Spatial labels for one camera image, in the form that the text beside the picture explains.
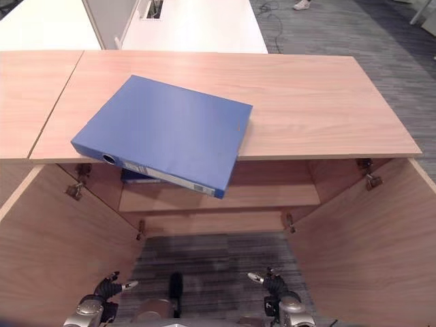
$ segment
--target cabinet door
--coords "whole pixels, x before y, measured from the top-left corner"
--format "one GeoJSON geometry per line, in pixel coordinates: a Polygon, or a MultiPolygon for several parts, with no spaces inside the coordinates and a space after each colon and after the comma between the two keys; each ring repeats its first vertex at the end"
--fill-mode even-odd
{"type": "Polygon", "coordinates": [[[80,201],[67,196],[74,183],[36,166],[0,208],[0,320],[60,326],[106,275],[129,276],[137,231],[86,189],[80,201]]]}
{"type": "Polygon", "coordinates": [[[371,326],[436,324],[436,186],[412,159],[375,171],[295,224],[291,248],[324,315],[371,326]]]}

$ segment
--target cabinet hinge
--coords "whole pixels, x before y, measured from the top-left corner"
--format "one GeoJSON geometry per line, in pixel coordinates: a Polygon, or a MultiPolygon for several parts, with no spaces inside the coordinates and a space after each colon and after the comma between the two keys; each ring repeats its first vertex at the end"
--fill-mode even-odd
{"type": "Polygon", "coordinates": [[[295,233],[297,231],[295,229],[294,218],[293,218],[291,213],[286,213],[285,214],[285,223],[286,223],[286,226],[289,228],[289,231],[290,231],[291,234],[293,234],[293,233],[295,233]]]}
{"type": "Polygon", "coordinates": [[[73,199],[79,201],[82,198],[82,188],[87,184],[87,179],[89,178],[92,169],[92,164],[78,164],[75,169],[75,171],[77,172],[78,183],[68,186],[65,190],[66,194],[71,196],[73,199]]]}
{"type": "Polygon", "coordinates": [[[373,160],[371,158],[356,159],[362,175],[367,179],[367,190],[370,191],[377,186],[383,184],[383,179],[380,176],[373,175],[373,160]]]}
{"type": "Polygon", "coordinates": [[[141,240],[141,236],[145,232],[145,221],[143,219],[139,220],[138,235],[136,235],[136,240],[141,240]]]}

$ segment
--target person's shoe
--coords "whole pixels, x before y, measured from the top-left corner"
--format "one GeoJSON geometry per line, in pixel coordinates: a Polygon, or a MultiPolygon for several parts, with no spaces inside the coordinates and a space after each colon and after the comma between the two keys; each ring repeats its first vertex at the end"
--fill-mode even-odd
{"type": "Polygon", "coordinates": [[[311,2],[307,0],[301,0],[299,3],[294,5],[294,10],[306,10],[311,6],[311,2]]]}

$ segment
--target white desk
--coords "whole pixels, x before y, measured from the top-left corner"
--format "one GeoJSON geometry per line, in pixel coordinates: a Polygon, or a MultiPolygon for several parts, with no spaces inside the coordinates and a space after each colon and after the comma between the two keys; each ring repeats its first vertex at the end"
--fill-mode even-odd
{"type": "Polygon", "coordinates": [[[135,11],[123,50],[268,53],[249,0],[165,0],[159,20],[135,11]]]}
{"type": "Polygon", "coordinates": [[[24,0],[0,20],[0,50],[99,50],[81,0],[24,0]]]}

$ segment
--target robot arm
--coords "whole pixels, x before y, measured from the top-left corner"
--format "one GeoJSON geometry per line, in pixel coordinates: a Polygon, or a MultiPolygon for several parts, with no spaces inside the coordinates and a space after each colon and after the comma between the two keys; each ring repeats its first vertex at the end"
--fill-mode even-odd
{"type": "Polygon", "coordinates": [[[315,327],[313,317],[307,313],[306,307],[296,292],[289,291],[285,281],[268,269],[263,278],[250,272],[248,277],[255,283],[262,284],[271,294],[264,299],[265,314],[275,317],[280,326],[315,327]]]}
{"type": "Polygon", "coordinates": [[[86,295],[80,300],[76,311],[67,318],[64,327],[98,327],[102,322],[113,322],[118,304],[108,302],[108,299],[137,286],[137,281],[126,284],[114,283],[118,279],[116,271],[103,279],[95,288],[93,294],[86,295]]]}

